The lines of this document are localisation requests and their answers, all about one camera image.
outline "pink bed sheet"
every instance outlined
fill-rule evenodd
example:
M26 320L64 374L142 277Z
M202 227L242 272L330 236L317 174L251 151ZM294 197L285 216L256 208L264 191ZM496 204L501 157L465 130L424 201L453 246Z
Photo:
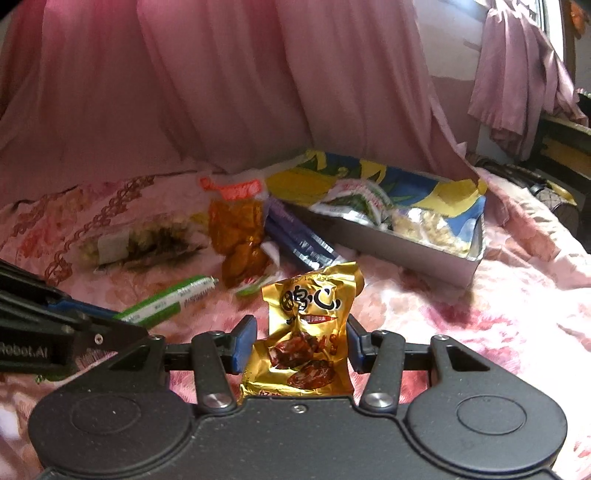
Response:
M357 262L366 287L353 314L367 329L393 330L409 342L451 335L553 397L569 421L555 470L564 480L591 478L590 258L557 222L553 232L540 225L537 215L544 216L544 207L533 197L511 199L498 179L486 178L504 199L510 219L504 228L487 222L485 258L471 288L361 255ZM102 225L172 210L195 213L206 205L195 174L85 184L0 210L0 257L43 275L74 298L121 310L191 275L219 275L220 257L206 250L175 267L94 272L70 261L73 247ZM155 331L169 342L187 342L205 330L230 329L247 313L258 318L259 336L264 336L268 309L260 296L237 300L220 288ZM359 394L365 379L353 375L353 380ZM236 386L238 379L232 382ZM190 373L174 374L172 384L185 400L195 401ZM2 480L27 480L40 471L27 419L36 402L58 385L37 385L31 375L0 377ZM425 388L426 374L409 372L401 400Z

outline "food package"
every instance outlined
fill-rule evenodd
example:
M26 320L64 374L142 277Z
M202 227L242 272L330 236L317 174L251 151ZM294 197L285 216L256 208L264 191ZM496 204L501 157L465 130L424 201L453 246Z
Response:
M215 288L216 283L216 278L204 275L188 278L118 313L115 318L147 329L153 328L201 300Z
M364 158L308 150L302 162L267 178L278 198L313 212L394 232L467 257L484 211L486 184L448 181Z
M388 220L392 202L388 194L368 179L337 180L321 202L310 210L346 218L361 225L379 226Z
M472 245L474 225L454 235L445 218L437 212L420 208L394 208L390 210L392 230L410 240L440 248L458 257L467 256Z
M270 197L265 232L289 254L301 271L308 272L346 260L301 220L285 209L283 203Z
M265 277L273 263L261 248L265 239L265 199L267 192L258 179L219 184L202 179L205 190L214 190L219 198L209 205L209 235L213 249L226 258L222 263L222 281L227 288L249 290L252 283Z
M351 394L347 317L363 285L350 262L264 287L269 337L252 347L241 398Z
M148 267L208 245L200 225L182 213L166 213L104 227L85 238L74 252L80 263L90 267L114 262Z

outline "pink curtain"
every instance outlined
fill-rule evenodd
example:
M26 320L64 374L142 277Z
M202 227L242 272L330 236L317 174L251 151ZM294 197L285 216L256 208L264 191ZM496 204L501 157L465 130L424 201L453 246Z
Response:
M546 35L514 4L486 18L468 114L517 160L529 158L542 112L587 125L573 82Z
M25 0L0 63L2 204L306 147L476 178L411 0Z

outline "duck heart snack package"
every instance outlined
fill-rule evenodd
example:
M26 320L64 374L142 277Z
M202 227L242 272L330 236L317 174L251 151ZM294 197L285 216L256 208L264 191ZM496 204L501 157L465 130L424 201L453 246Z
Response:
M269 337L252 347L241 398L351 394L347 317L363 285L350 262L264 287Z

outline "dark handbag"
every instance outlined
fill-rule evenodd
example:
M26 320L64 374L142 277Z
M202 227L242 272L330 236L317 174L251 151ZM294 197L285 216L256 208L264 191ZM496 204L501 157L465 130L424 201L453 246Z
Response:
M509 180L518 187L528 189L556 216L558 221L573 235L577 235L580 213L574 201L555 191L548 179L517 165L503 165L489 158L479 160L477 167Z

